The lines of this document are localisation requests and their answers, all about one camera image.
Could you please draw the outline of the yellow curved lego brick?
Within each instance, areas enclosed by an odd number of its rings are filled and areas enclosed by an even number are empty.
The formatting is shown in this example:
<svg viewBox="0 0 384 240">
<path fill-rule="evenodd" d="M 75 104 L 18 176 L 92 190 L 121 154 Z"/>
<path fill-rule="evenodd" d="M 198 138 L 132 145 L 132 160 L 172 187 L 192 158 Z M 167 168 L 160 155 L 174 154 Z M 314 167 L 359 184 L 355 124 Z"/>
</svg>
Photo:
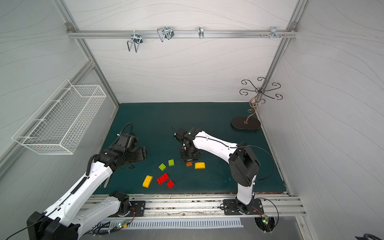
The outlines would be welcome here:
<svg viewBox="0 0 384 240">
<path fill-rule="evenodd" d="M 206 168 L 206 164 L 204 162 L 195 163 L 196 170 L 205 169 L 205 168 Z"/>
</svg>

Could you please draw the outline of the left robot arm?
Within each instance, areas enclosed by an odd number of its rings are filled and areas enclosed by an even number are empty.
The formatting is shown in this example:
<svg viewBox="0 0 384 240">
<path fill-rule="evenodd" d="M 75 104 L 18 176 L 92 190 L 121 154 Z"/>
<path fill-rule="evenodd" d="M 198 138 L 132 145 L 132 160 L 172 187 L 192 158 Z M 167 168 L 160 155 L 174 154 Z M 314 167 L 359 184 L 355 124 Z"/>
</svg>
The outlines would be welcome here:
<svg viewBox="0 0 384 240">
<path fill-rule="evenodd" d="M 117 139 L 99 154 L 90 157 L 85 174 L 43 213 L 27 220 L 31 240 L 78 240 L 112 215 L 125 217 L 134 212 L 130 197 L 113 192 L 104 201 L 80 213 L 81 207 L 114 171 L 147 158 L 145 147 L 132 132 L 121 130 Z"/>
</svg>

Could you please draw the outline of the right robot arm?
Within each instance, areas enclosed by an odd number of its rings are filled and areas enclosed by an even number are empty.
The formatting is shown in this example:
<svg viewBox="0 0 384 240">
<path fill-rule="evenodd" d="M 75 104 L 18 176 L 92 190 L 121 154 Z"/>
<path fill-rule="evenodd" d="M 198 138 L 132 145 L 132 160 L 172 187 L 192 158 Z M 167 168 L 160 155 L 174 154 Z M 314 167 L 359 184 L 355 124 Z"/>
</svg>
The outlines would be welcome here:
<svg viewBox="0 0 384 240">
<path fill-rule="evenodd" d="M 174 138 L 182 144 L 181 158 L 186 163 L 196 164 L 202 157 L 202 151 L 208 152 L 224 160 L 230 167 L 232 178 L 238 186 L 235 198 L 235 211 L 248 215 L 255 201 L 254 185 L 258 178 L 261 163 L 252 148 L 264 149 L 248 145 L 226 142 L 215 138 L 199 128 L 186 131 L 182 128 L 175 130 Z M 264 151 L 271 159 L 272 155 Z"/>
</svg>

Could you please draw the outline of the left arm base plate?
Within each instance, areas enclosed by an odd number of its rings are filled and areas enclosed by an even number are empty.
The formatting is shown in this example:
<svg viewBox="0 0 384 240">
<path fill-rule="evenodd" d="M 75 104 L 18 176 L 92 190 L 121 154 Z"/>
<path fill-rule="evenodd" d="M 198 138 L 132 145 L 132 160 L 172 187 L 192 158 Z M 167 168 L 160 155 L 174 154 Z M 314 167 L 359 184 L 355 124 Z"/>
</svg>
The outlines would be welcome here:
<svg viewBox="0 0 384 240">
<path fill-rule="evenodd" d="M 144 215 L 145 201 L 125 201 L 117 213 L 118 217 L 142 217 Z"/>
</svg>

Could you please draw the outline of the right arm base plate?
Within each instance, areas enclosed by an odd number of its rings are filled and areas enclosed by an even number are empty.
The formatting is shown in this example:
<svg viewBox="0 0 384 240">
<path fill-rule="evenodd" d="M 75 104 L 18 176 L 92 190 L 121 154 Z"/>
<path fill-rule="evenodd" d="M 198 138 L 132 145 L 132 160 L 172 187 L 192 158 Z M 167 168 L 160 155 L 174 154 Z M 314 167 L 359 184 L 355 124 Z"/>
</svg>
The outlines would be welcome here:
<svg viewBox="0 0 384 240">
<path fill-rule="evenodd" d="M 237 199 L 226 199 L 219 206 L 226 216 L 235 215 L 264 215 L 261 200 L 253 199 L 248 205 L 244 205 Z"/>
</svg>

